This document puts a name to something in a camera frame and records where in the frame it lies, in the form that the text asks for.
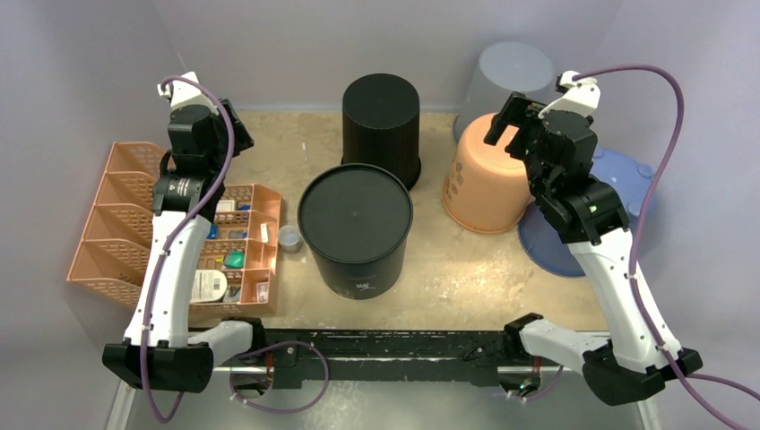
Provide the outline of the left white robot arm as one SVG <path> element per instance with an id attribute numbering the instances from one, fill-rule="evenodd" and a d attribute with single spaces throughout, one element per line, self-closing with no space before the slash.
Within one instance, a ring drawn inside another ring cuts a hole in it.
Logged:
<path id="1" fill-rule="evenodd" d="M 152 239 L 148 267 L 133 318 L 119 343 L 109 343 L 103 365 L 130 386 L 199 393 L 212 370 L 235 357 L 257 366 L 267 342 L 257 336 L 256 319 L 235 318 L 192 341 L 189 305 L 196 266 L 225 187 L 212 190 L 225 159 L 253 147 L 253 138 L 227 99 L 221 100 L 233 130 L 221 112 L 203 104 L 173 109 L 168 124 L 171 143 L 160 160 L 152 188 Z"/>

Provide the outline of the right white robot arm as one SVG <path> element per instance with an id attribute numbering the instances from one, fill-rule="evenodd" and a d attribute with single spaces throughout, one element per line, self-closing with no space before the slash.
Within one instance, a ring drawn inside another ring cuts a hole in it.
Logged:
<path id="1" fill-rule="evenodd" d="M 610 406 L 646 400 L 701 369 L 700 354 L 673 337 L 653 302 L 631 255 L 634 237 L 617 191 L 591 172 L 598 139 L 589 117 L 542 114 L 539 103 L 515 92 L 494 115 L 485 143 L 495 145 L 510 126 L 516 134 L 507 153 L 524 164 L 540 212 L 592 284 L 609 337 L 532 313 L 506 325 L 505 357 L 517 365 L 541 357 L 576 371 Z"/>

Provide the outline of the orange capybara plastic bucket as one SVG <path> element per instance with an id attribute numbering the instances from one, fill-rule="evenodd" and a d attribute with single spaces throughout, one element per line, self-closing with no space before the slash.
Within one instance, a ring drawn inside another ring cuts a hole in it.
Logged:
<path id="1" fill-rule="evenodd" d="M 507 127 L 494 145 L 484 142 L 493 116 L 480 116 L 464 130 L 442 189 L 449 216 L 484 234 L 513 228 L 531 199 L 523 163 L 506 152 L 517 128 Z"/>

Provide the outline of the dark navy cylindrical bin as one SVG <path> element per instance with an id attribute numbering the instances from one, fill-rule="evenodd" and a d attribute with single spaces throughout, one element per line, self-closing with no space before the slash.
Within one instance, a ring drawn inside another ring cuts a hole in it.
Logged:
<path id="1" fill-rule="evenodd" d="M 325 170 L 305 188 L 297 223 L 327 287 L 368 300 L 400 278 L 413 203 L 392 173 L 349 163 Z"/>

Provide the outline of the black ribbed plastic bin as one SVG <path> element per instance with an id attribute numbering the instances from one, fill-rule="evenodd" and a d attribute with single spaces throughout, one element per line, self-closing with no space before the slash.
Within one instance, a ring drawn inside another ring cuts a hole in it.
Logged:
<path id="1" fill-rule="evenodd" d="M 380 167 L 412 189 L 421 174 L 420 99 L 401 76 L 371 73 L 343 92 L 341 163 Z"/>

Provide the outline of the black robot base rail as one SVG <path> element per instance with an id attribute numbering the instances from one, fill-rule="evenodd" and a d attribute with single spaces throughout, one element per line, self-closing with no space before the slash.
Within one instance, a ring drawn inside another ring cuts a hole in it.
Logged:
<path id="1" fill-rule="evenodd" d="M 306 381 L 462 382 L 477 387 L 539 381 L 557 364 L 513 355 L 502 331 L 274 329 L 255 345 L 273 345 L 270 359 L 233 357 L 220 371 L 271 375 L 276 389 Z"/>

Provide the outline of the blue plastic bucket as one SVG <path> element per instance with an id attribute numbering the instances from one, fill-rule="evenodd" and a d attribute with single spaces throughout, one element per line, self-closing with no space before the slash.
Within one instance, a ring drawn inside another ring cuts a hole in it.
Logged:
<path id="1" fill-rule="evenodd" d="M 653 180 L 655 170 L 648 164 L 626 154 L 599 147 L 593 155 L 592 175 L 612 185 L 619 195 L 635 231 L 643 199 Z M 559 234 L 545 220 L 539 207 L 531 203 L 518 224 L 518 237 L 523 250 L 541 269 L 566 278 L 580 278 L 584 271 L 571 255 Z"/>

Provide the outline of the white grey cylindrical bin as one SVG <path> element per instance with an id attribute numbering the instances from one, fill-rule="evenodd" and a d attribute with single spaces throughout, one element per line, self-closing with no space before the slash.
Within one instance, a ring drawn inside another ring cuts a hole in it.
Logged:
<path id="1" fill-rule="evenodd" d="M 501 109 L 518 91 L 542 99 L 555 81 L 555 68 L 540 49 L 516 41 L 501 41 L 481 51 L 458 115 L 453 137 L 458 142 L 475 119 Z"/>

